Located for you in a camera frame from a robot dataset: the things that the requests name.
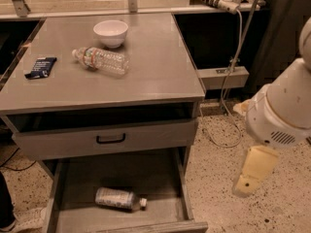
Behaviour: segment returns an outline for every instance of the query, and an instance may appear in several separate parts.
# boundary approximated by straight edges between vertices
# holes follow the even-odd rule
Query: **gray countertop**
[[[93,33],[102,20],[129,25],[122,47],[129,58],[121,79],[90,72],[72,57],[80,47],[103,48]],[[38,57],[55,56],[50,76],[27,80]],[[200,101],[204,90],[170,13],[51,17],[0,92],[0,115]]]

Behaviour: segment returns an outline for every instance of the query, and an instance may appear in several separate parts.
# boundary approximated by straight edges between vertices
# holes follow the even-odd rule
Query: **white cable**
[[[239,43],[238,43],[238,47],[237,47],[237,50],[236,50],[236,52],[239,52],[240,49],[242,48],[242,46],[241,46],[241,45],[242,45],[242,15],[241,15],[241,13],[240,13],[239,10],[237,10],[236,12],[238,13],[239,18],[240,18]],[[234,144],[232,144],[232,145],[229,145],[229,146],[228,146],[228,145],[222,145],[222,144],[217,143],[217,141],[215,140],[214,136],[211,134],[211,132],[208,130],[208,128],[206,128],[208,134],[210,135],[211,141],[212,141],[216,146],[221,147],[221,148],[233,148],[233,147],[238,146],[238,145],[241,143],[241,141],[242,141],[242,132],[241,132],[240,128],[238,127],[238,125],[236,124],[236,122],[235,122],[235,120],[234,120],[234,118],[233,118],[233,115],[231,114],[231,112],[230,112],[229,109],[227,108],[227,106],[226,106],[226,104],[225,104],[225,100],[224,100],[224,97],[225,97],[225,95],[226,95],[226,93],[227,93],[227,89],[225,89],[225,84],[226,84],[226,82],[227,82],[227,80],[228,80],[228,78],[229,78],[229,76],[230,76],[231,73],[232,73],[232,68],[229,68],[228,71],[227,71],[227,75],[225,76],[225,79],[224,79],[223,84],[222,84],[221,104],[224,106],[224,108],[225,108],[225,110],[226,110],[228,116],[230,117],[230,119],[231,119],[232,122],[233,122],[233,125],[237,128],[238,134],[239,134],[239,135],[238,135],[239,138],[238,138],[237,142],[234,143]],[[201,113],[201,116],[202,116],[202,120],[204,120],[204,116],[203,116],[203,113],[202,113],[202,111],[201,111],[201,108],[199,108],[199,110],[200,110],[200,113]]]

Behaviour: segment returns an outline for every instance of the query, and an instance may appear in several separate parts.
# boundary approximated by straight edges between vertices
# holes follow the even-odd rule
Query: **black pants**
[[[9,226],[14,220],[11,196],[6,180],[0,172],[0,228]]]

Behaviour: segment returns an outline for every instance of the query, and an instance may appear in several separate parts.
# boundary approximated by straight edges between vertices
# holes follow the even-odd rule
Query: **person's foot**
[[[9,226],[0,228],[0,232],[10,232],[16,226],[17,220],[15,219]]]
[[[15,213],[16,225],[9,231],[17,233],[25,229],[37,229],[43,226],[47,208],[35,208],[25,212]]]

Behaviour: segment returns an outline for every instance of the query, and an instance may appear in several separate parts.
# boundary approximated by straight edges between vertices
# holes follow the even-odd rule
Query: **drawer handle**
[[[112,140],[112,141],[101,141],[100,136],[96,136],[96,143],[97,144],[119,144],[121,142],[125,141],[125,133],[122,134],[122,137],[118,140]]]

